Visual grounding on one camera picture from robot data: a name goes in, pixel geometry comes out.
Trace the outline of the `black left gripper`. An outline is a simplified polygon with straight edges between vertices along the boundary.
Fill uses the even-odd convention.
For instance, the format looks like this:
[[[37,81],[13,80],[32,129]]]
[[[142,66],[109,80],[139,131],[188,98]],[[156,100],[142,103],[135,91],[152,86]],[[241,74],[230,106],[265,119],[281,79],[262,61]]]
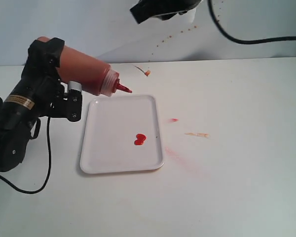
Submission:
[[[52,38],[46,42],[34,40],[28,48],[28,58],[21,74],[26,96],[34,102],[29,118],[66,118],[67,91],[57,68],[65,41]]]

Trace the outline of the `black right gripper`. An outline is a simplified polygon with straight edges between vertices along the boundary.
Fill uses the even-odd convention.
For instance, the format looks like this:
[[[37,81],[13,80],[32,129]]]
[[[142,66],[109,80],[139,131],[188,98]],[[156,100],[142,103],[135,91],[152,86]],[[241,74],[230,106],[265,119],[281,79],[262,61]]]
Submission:
[[[196,9],[201,2],[202,0],[140,0],[130,8],[130,12],[138,24],[150,18],[166,21]]]

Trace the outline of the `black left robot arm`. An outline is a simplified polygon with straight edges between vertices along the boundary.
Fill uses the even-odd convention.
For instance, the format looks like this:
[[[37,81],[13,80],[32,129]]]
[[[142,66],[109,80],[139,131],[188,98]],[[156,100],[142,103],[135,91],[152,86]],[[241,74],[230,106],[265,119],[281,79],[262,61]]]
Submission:
[[[28,141],[38,136],[41,117],[81,119],[81,85],[71,81],[65,89],[57,72],[64,47],[59,38],[35,40],[20,81],[5,100],[0,99],[0,172],[23,161]]]

